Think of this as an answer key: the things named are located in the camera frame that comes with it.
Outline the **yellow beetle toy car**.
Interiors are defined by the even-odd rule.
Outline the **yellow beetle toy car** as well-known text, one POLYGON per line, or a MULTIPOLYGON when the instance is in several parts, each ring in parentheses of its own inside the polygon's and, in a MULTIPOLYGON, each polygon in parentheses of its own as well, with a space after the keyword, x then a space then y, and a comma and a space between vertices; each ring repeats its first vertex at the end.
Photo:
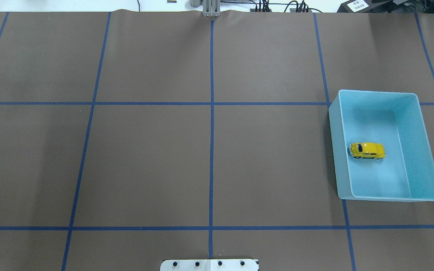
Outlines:
POLYGON ((348 147, 348 153, 353 158, 372 158, 380 160, 386 157, 385 148, 380 143, 355 142, 348 147))

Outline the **light blue plastic bin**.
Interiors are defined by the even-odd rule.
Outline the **light blue plastic bin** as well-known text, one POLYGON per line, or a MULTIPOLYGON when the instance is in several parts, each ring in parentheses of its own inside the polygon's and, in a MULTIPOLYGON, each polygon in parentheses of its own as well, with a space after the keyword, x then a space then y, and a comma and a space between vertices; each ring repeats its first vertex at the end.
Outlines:
POLYGON ((416 94, 340 90, 329 107, 340 199, 434 202, 434 160, 416 94), (353 143, 379 143, 385 156, 353 158, 353 143))

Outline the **aluminium frame post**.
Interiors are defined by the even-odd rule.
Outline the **aluminium frame post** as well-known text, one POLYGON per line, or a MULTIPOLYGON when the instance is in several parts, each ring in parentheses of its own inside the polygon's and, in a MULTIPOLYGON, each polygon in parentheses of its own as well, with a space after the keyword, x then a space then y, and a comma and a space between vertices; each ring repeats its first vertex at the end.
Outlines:
POLYGON ((201 0, 203 17, 220 17, 220 0, 201 0))

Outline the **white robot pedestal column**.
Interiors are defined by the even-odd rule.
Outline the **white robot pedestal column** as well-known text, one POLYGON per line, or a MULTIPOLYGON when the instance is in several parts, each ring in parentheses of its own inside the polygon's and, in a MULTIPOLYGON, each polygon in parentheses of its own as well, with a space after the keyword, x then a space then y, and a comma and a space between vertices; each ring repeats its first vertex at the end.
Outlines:
POLYGON ((165 260, 160 271, 259 271, 256 259, 174 259, 165 260))

